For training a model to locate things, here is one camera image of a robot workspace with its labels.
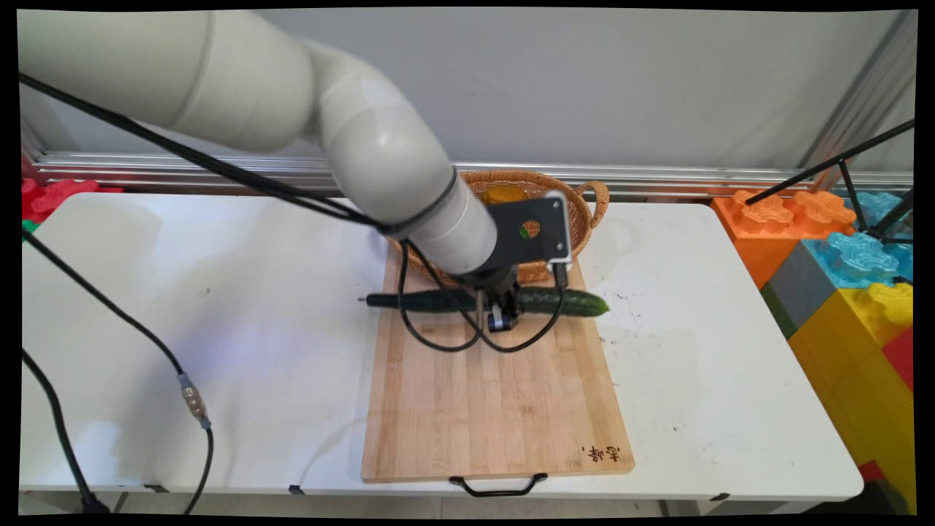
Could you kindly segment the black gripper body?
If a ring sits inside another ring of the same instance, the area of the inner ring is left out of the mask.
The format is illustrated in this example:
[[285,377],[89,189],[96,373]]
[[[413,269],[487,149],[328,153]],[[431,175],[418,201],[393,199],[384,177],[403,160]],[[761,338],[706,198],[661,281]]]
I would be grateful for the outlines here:
[[471,296],[484,293],[484,299],[494,302],[507,302],[516,297],[519,290],[519,266],[492,267],[488,270],[478,270],[465,274],[457,274],[455,283],[461,289],[467,290]]

